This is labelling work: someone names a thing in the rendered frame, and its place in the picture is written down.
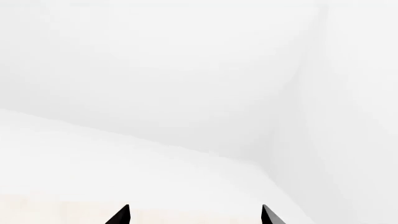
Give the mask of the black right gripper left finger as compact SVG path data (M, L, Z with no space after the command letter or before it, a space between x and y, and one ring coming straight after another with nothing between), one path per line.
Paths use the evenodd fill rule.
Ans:
M130 224L131 213L129 205L123 206L114 216L112 216L105 224Z

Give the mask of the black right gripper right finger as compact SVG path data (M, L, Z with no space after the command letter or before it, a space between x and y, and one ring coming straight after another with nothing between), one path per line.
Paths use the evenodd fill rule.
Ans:
M262 224L286 224L267 205L262 205L261 221Z

